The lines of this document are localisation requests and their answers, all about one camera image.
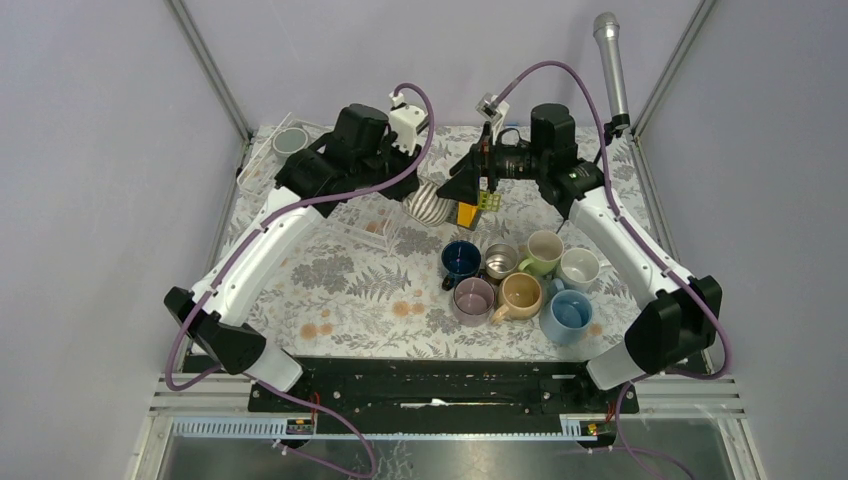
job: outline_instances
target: green mug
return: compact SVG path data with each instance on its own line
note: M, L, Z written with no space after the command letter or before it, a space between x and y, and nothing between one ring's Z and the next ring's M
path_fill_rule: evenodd
M539 230L527 240L527 258L518 264L518 270L532 275L551 273L562 258L565 245L554 232Z

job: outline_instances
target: white mug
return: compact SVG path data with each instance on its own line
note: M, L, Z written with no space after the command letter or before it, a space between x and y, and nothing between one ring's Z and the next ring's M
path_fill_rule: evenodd
M601 268L608 266L609 262L601 263L590 250L572 248L560 258L556 275L570 288L586 292L598 279Z

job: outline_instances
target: yellow block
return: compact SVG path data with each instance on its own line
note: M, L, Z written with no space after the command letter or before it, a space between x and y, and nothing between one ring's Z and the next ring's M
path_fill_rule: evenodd
M456 224L471 228L471 223L474 222L474 215L477 215L477 206L459 202L459 209L456 214Z

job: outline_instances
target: mug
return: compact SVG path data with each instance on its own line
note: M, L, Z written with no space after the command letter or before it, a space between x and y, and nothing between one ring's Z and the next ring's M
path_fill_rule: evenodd
M492 323L506 319L527 320L542 308L542 286L532 275L513 273L501 282L498 305Z
M446 270L442 289L450 290L466 278L477 275L480 270L480 250L464 240L449 243L442 250L442 267Z
M590 250L572 248L565 252L559 261L556 276L574 290L586 292L598 279L602 267L610 266L601 262Z
M482 278L466 278L453 291L453 315L467 327L486 323L494 305L495 288Z
M592 302L583 293L566 289L565 283L559 278L553 280L552 286L557 293L542 309L539 327L548 340L554 343L577 343L592 322Z
M518 266L518 252L505 243L496 243L486 249L486 275L503 280Z
M559 264L565 245L554 232L539 230L527 239L527 258L518 264L518 270L532 275L547 275Z

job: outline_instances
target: beige mug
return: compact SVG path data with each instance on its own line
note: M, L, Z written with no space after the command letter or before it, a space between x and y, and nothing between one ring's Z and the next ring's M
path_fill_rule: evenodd
M513 273L501 282L498 309L492 323L504 320L527 320L542 308L542 286L532 275Z

